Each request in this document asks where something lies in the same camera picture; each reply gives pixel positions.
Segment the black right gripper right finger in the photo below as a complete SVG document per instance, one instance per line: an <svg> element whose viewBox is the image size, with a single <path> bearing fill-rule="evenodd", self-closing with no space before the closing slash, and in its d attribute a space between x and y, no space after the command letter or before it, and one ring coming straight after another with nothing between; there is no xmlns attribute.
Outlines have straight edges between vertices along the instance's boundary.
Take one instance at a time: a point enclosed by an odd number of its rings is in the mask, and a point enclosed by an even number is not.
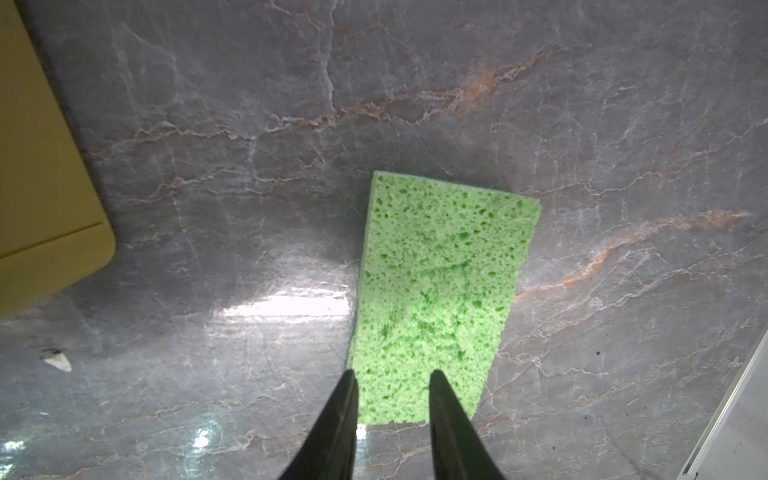
<svg viewBox="0 0 768 480"><path fill-rule="evenodd" d="M429 414L435 478L503 479L445 374L430 376Z"/></svg>

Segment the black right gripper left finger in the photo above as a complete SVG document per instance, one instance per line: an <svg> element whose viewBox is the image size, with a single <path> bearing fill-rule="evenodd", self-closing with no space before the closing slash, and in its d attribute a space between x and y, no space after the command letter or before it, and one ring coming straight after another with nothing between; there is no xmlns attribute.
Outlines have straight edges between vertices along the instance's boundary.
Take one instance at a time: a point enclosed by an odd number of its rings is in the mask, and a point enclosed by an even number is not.
<svg viewBox="0 0 768 480"><path fill-rule="evenodd" d="M359 390L353 370L344 372L280 480L351 479L356 453Z"/></svg>

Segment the green sponge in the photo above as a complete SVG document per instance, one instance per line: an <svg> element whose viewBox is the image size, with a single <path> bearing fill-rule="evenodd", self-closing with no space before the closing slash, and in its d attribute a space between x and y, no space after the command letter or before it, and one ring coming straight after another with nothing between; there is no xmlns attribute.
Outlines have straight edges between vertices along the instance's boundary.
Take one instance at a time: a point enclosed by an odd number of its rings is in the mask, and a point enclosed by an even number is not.
<svg viewBox="0 0 768 480"><path fill-rule="evenodd" d="M437 369L475 413L540 213L511 192L374 174L348 359L360 423L427 421Z"/></svg>

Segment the olive cream drawer cabinet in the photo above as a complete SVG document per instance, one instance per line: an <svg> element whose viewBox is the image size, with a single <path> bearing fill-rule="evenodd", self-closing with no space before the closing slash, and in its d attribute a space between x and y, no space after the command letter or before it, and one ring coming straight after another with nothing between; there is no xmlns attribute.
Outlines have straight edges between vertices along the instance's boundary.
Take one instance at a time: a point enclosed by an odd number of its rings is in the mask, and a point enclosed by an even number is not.
<svg viewBox="0 0 768 480"><path fill-rule="evenodd" d="M1 4L1 315L107 265L115 236L15 2Z"/></svg>

